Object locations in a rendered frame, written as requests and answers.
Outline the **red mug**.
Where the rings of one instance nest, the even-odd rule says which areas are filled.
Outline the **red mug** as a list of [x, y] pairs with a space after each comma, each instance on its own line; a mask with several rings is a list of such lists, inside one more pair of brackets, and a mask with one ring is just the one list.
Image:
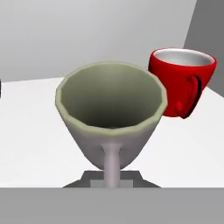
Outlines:
[[168, 104], [164, 116], [186, 119], [195, 109], [216, 65], [217, 59], [204, 52], [173, 47], [154, 50], [148, 70], [166, 88]]

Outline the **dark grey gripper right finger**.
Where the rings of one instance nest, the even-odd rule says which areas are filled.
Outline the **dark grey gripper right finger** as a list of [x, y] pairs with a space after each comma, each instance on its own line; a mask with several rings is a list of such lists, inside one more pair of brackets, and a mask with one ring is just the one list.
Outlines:
[[122, 188], [158, 188], [158, 185], [143, 179], [140, 171], [121, 171], [120, 178]]

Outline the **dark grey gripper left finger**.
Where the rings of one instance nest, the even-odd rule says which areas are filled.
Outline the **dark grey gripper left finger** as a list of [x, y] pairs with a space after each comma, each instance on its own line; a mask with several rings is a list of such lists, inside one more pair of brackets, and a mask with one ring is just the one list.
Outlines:
[[65, 187], [95, 188], [103, 187], [103, 171], [84, 171], [81, 178]]

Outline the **pale grey stemmed glass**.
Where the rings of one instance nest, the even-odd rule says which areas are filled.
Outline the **pale grey stemmed glass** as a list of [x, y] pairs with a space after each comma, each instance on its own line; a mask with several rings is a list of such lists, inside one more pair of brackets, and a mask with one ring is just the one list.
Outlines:
[[157, 127], [167, 96], [158, 77], [141, 67], [99, 62], [66, 76], [55, 106], [84, 156], [103, 170], [104, 185], [113, 188]]

